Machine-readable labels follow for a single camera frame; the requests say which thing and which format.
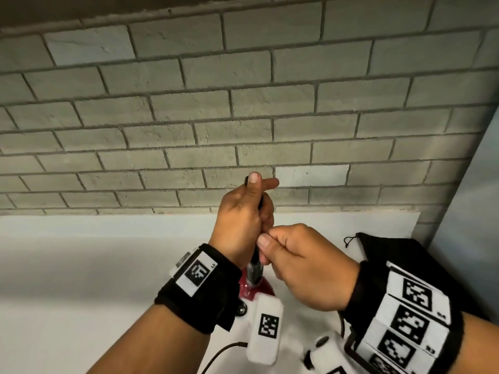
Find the black drawstring pouch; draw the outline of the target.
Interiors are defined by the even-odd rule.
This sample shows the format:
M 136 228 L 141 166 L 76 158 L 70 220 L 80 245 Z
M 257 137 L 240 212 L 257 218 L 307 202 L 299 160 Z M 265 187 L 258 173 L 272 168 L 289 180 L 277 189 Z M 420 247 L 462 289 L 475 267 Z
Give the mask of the black drawstring pouch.
M 413 274 L 439 267 L 439 263 L 415 239 L 377 237 L 358 232 L 343 239 L 345 247 L 355 239 L 360 242 L 365 258 L 373 263 L 390 262 Z

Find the black wristband with marker tags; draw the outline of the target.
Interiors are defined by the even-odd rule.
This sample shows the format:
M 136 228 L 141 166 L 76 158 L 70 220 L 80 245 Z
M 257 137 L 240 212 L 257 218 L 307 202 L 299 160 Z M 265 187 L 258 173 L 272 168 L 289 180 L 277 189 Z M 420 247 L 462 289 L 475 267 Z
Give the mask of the black wristband with marker tags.
M 447 295 L 387 262 L 360 263 L 345 310 L 346 354 L 369 374 L 448 374 L 464 318 Z

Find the black handled tool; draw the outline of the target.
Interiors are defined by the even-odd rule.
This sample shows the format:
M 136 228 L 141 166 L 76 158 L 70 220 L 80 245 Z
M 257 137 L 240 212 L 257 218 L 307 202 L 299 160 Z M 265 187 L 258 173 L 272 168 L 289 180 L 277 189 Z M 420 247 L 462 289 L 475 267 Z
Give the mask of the black handled tool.
M 246 267 L 246 282 L 252 286 L 257 286 L 264 275 L 264 266 L 259 259 L 259 247 L 255 245 L 252 258 Z

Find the red rounded object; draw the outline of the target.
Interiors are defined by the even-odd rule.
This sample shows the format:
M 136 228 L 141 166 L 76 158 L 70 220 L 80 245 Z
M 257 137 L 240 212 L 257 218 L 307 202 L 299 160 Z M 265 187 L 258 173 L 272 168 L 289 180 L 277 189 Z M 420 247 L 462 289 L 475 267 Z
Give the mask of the red rounded object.
M 243 301 L 253 301 L 254 297 L 259 294 L 266 294 L 275 297 L 275 292 L 266 277 L 262 277 L 257 284 L 251 284 L 247 279 L 247 270 L 242 270 L 242 275 L 239 280 L 240 291 L 239 298 Z

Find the person's left forearm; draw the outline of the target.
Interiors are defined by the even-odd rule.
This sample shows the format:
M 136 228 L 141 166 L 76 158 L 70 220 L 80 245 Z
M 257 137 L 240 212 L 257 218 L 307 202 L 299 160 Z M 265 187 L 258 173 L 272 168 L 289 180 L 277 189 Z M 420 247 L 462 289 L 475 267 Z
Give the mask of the person's left forearm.
M 152 305 L 86 374 L 196 374 L 210 338 Z

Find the person's left hand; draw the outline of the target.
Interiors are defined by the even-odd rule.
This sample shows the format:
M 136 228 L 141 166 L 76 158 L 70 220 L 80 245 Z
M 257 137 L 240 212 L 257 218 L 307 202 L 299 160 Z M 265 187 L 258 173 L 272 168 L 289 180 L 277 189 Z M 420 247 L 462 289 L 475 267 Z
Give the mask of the person's left hand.
M 260 203 L 247 203 L 247 184 L 221 200 L 209 245 L 240 269 L 249 264 L 257 238 L 274 226 L 274 205 L 267 190 L 279 186 L 277 178 L 263 179 Z

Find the black wristband with marker tag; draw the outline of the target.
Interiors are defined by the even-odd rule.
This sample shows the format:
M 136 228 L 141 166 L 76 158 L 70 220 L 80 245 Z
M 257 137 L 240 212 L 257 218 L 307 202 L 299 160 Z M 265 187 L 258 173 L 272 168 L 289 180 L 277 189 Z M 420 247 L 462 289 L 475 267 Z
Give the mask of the black wristband with marker tag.
M 165 306 L 200 333 L 229 332 L 239 309 L 242 270 L 214 247 L 187 252 L 170 272 L 154 305 Z

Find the person's right forearm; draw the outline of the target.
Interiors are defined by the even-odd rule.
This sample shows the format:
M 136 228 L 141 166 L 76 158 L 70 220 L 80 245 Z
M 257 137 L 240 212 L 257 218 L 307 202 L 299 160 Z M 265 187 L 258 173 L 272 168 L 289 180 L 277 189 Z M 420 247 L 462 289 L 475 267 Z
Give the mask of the person's right forearm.
M 499 326 L 463 313 L 464 334 L 448 374 L 499 374 Z

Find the person's right hand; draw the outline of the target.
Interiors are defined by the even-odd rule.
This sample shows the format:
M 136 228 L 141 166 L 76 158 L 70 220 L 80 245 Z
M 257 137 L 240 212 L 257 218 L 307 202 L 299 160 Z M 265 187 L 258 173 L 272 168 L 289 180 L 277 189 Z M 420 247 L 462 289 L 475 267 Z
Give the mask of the person's right hand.
M 346 309 L 359 263 L 305 224 L 277 226 L 266 233 L 290 253 L 289 263 L 271 266 L 297 300 L 319 311 Z

